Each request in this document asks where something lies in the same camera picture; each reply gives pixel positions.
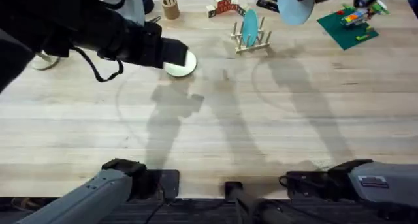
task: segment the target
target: black cable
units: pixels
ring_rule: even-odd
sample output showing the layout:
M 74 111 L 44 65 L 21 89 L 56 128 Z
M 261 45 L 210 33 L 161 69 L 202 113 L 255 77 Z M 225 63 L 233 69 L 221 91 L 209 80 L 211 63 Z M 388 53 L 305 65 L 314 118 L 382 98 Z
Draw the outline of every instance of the black cable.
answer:
M 217 204 L 213 205 L 213 206 L 209 206 L 209 207 L 204 207 L 204 208 L 196 208 L 194 206 L 191 205 L 191 203 L 194 201 L 193 199 L 187 200 L 185 204 L 180 204 L 180 205 L 173 205 L 176 204 L 179 200 L 175 200 L 174 202 L 170 203 L 169 206 L 172 208 L 178 208 L 184 212 L 189 212 L 189 213 L 201 213 L 201 212 L 208 212 L 208 211 L 212 211 L 212 210 L 217 210 L 218 208 L 221 208 L 224 204 L 227 203 L 227 201 L 225 199 L 222 199 L 220 202 L 218 202 Z
M 125 4 L 126 0 L 120 0 L 118 3 L 116 4 L 111 4 L 111 3 L 107 3 L 104 1 L 100 1 L 102 4 L 104 4 L 107 8 L 110 8 L 112 10 L 116 10 L 116 9 L 120 9 L 121 7 L 123 7 L 123 5 Z
M 102 76 L 100 76 L 99 71 L 96 69 L 96 66 L 91 61 L 90 57 L 85 53 L 85 51 L 83 51 L 81 48 L 78 48 L 78 47 L 72 47 L 71 49 L 74 50 L 74 51 L 77 51 L 89 63 L 91 69 L 93 70 L 94 76 L 96 77 L 96 80 L 99 81 L 100 83 L 107 82 L 109 80 L 113 80 L 118 75 L 123 74 L 123 63 L 120 60 L 117 59 L 116 62 L 118 62 L 119 70 L 117 72 L 111 74 L 109 76 L 109 78 L 104 79 L 104 78 L 102 78 Z
M 290 208 L 290 209 L 292 209 L 294 211 L 300 212 L 301 214 L 304 214 L 304 215 L 306 215 L 306 216 L 308 216 L 308 217 L 310 217 L 312 219 L 318 220 L 318 221 L 322 221 L 322 222 L 330 223 L 330 224 L 340 224 L 338 222 L 331 221 L 331 220 L 329 220 L 327 218 L 324 218 L 324 217 L 321 217 L 319 215 L 316 215 L 316 214 L 307 212 L 305 210 L 301 210 L 300 208 L 296 208 L 292 204 L 288 204 L 288 203 L 286 203 L 286 202 L 284 202 L 282 200 L 273 200 L 273 202 L 275 202 L 279 206 L 279 208 L 280 208 L 280 205 L 282 204 L 282 205 L 284 205 L 284 206 L 286 206 L 286 207 L 288 207 L 288 208 Z
M 145 220 L 144 224 L 148 224 L 151 221 L 151 218 L 164 206 L 165 202 L 163 201 L 161 204 L 158 204 L 157 207 L 152 210 L 151 214 L 148 216 L 148 218 Z

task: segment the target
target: wood grain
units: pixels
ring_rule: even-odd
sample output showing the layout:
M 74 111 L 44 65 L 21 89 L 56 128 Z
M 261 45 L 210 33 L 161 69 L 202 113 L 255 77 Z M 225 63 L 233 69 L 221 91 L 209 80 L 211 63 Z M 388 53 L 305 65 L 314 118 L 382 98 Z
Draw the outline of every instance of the wood grain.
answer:
M 380 36 L 343 51 L 316 19 L 351 0 L 316 6 L 302 26 L 255 7 L 272 48 L 236 55 L 226 12 L 213 0 L 178 0 L 163 35 L 198 58 L 194 76 L 125 65 L 101 84 L 76 53 L 49 71 L 27 68 L 0 95 L 0 197 L 68 193 L 115 157 L 175 168 L 181 197 L 220 197 L 241 180 L 251 193 L 285 197 L 277 177 L 351 159 L 416 163 L 418 21 L 406 0 L 371 24 Z M 161 0 L 147 19 L 162 13 Z M 88 53 L 103 76 L 115 63 Z

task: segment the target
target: black mount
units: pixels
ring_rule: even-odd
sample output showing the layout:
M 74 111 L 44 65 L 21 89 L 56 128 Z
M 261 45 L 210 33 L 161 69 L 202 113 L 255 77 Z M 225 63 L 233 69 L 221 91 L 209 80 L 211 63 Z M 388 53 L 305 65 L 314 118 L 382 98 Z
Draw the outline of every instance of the black mount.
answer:
M 115 169 L 133 178 L 129 199 L 174 199 L 178 196 L 180 173 L 178 170 L 148 170 L 146 165 L 126 159 L 113 159 L 102 169 Z
M 290 224 L 294 223 L 272 200 L 255 198 L 244 192 L 240 182 L 226 182 L 225 200 L 235 202 L 238 224 Z

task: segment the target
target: blue object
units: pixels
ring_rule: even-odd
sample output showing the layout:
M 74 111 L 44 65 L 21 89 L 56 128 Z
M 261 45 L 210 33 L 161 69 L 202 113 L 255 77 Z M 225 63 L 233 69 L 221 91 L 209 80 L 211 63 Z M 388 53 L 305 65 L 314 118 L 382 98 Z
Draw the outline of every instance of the blue object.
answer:
M 311 16 L 315 0 L 277 0 L 280 17 L 288 25 L 302 25 Z
M 149 14 L 154 9 L 153 0 L 142 0 L 142 2 L 144 3 L 145 14 Z
M 249 9 L 244 16 L 244 27 L 242 28 L 242 40 L 244 44 L 247 44 L 248 35 L 249 37 L 248 46 L 253 46 L 257 40 L 259 34 L 259 21 L 257 14 L 253 9 Z

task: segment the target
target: white plate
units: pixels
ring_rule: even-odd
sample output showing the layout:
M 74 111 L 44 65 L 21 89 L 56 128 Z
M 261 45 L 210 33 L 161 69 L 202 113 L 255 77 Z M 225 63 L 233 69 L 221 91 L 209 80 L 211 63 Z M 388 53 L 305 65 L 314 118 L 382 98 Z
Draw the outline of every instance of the white plate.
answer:
M 187 54 L 185 56 L 185 66 L 180 66 L 172 63 L 166 63 L 164 62 L 163 67 L 165 71 L 174 77 L 184 77 L 189 74 L 191 74 L 197 66 L 197 59 L 195 54 L 190 52 L 190 50 L 187 51 Z
M 311 16 L 315 0 L 277 0 L 280 16 L 288 25 L 302 25 Z

